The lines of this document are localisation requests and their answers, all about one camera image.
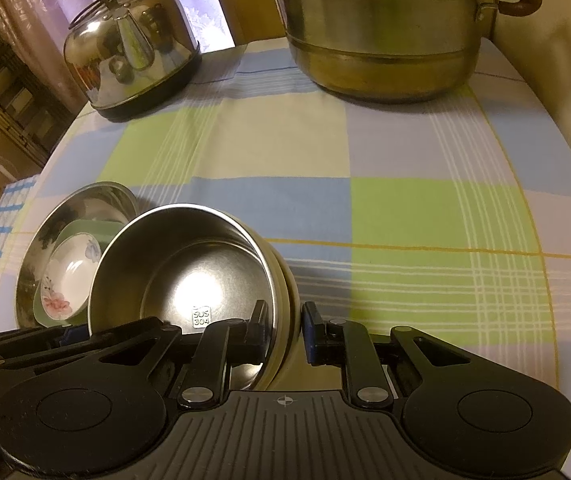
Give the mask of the stainless steel kettle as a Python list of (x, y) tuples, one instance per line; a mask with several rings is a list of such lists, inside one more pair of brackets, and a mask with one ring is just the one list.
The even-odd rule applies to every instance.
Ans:
[(95, 0), (68, 30), (63, 53), (72, 78), (111, 122), (161, 106), (202, 61), (179, 0)]

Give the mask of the stainless steel bowl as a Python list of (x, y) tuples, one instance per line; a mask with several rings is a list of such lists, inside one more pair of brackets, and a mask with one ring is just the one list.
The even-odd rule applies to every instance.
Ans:
[[(247, 320), (264, 300), (270, 342), (272, 287), (260, 257), (245, 224), (229, 214), (193, 204), (152, 209), (105, 249), (91, 286), (90, 330), (155, 316), (200, 334), (214, 322)], [(233, 367), (232, 387), (247, 389), (261, 364)]]

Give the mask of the cream plastic bowl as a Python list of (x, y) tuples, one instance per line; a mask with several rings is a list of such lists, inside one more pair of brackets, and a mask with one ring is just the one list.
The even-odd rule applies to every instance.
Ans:
[(290, 301), (287, 283), (285, 283), (279, 262), (274, 258), (269, 247), (271, 244), (249, 226), (245, 226), (245, 229), (253, 238), (254, 245), (260, 249), (260, 261), (267, 264), (269, 283), (272, 287), (270, 307), (272, 332), (268, 351), (256, 377), (247, 387), (248, 390), (261, 391), (268, 389), (285, 366), (282, 366), (282, 360), (287, 351), (287, 341), (289, 341)]

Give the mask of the plaid tablecloth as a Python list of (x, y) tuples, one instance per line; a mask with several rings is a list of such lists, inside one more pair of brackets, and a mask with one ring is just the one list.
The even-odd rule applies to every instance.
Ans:
[(41, 221), (95, 181), (143, 208), (246, 222), (324, 315), (409, 324), (571, 399), (571, 150), (521, 75), (483, 44), (431, 102), (331, 96), (281, 40), (205, 56), (179, 98), (116, 124), (85, 108), (38, 175), (0, 262), (0, 330)]

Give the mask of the small white floral dish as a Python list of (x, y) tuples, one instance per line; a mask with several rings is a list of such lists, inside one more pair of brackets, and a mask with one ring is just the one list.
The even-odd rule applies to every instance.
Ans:
[(90, 233), (80, 232), (61, 241), (46, 264), (40, 302), (53, 321), (68, 321), (86, 309), (102, 249)]

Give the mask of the green square plate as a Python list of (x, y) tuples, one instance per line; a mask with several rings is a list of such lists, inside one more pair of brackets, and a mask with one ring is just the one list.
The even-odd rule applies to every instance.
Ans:
[[(100, 221), (100, 220), (75, 220), (61, 232), (60, 236), (55, 242), (55, 247), (61, 243), (66, 237), (71, 235), (86, 232), (92, 234), (99, 242), (102, 253), (107, 248), (107, 245), (113, 240), (116, 234), (124, 227), (124, 225), (117, 221)], [(32, 302), (32, 312), (34, 312), (37, 321), (46, 327), (55, 325), (66, 324), (84, 324), (87, 321), (87, 308), (84, 312), (75, 315), (68, 321), (53, 321), (44, 313), (43, 307), (40, 302), (40, 285), (37, 295)]]

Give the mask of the dark metal rack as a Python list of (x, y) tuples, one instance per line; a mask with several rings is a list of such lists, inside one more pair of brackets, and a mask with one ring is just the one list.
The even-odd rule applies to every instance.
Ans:
[(0, 37), (0, 130), (42, 167), (74, 115)]

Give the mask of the stacked steel steamer pot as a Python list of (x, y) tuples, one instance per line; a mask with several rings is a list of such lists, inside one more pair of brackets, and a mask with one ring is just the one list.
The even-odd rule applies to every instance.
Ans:
[(543, 0), (276, 0), (295, 63), (350, 98), (423, 101), (465, 84), (487, 21)]

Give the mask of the white ceramic bowl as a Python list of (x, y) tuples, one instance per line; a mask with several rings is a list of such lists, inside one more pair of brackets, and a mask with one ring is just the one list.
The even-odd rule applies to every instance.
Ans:
[(276, 248), (272, 245), (269, 245), (269, 247), (274, 258), (279, 262), (285, 283), (287, 283), (287, 293), (289, 294), (290, 301), (290, 333), (289, 341), (287, 341), (287, 351), (285, 351), (282, 360), (282, 366), (284, 366), (291, 360), (292, 351), (299, 340), (299, 333), (301, 332), (301, 296), (299, 296), (299, 288), (297, 287), (294, 274), (289, 265)]

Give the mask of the large steel plate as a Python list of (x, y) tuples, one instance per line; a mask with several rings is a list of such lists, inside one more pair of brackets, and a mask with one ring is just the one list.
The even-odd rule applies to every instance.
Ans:
[(28, 245), (15, 287), (15, 318), (19, 328), (39, 326), (32, 313), (44, 269), (61, 232), (75, 220), (117, 221), (127, 224), (140, 214), (133, 192), (117, 182), (88, 184), (61, 200), (44, 218)]

